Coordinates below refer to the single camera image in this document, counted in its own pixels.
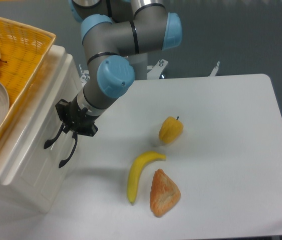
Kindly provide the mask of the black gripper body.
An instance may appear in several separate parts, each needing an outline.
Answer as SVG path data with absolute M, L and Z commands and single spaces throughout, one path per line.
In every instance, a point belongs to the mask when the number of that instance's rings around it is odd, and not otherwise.
M 93 137 L 98 128 L 95 126 L 95 120 L 98 116 L 88 115 L 88 109 L 80 109 L 76 101 L 69 102 L 67 108 L 67 128 L 79 135 Z

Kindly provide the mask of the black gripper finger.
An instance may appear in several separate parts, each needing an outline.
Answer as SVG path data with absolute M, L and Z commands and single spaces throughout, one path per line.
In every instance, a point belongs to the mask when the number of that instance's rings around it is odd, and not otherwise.
M 73 132 L 73 133 L 76 133 L 77 131 L 75 129 L 72 129 L 70 128 L 69 126 L 67 125 L 62 125 L 62 132 L 64 132 L 65 134 L 67 134 L 68 132 Z
M 60 99 L 56 103 L 55 108 L 56 108 L 60 121 L 64 125 L 68 125 L 69 124 L 69 118 L 68 118 L 69 103 L 64 99 Z

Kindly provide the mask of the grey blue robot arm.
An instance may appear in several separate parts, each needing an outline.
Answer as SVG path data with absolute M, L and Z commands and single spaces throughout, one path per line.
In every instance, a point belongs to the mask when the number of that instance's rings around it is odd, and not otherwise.
M 127 57 L 179 46 L 182 25 L 160 0 L 72 0 L 70 6 L 81 21 L 90 78 L 72 101 L 56 104 L 59 132 L 91 137 L 95 120 L 135 79 Z

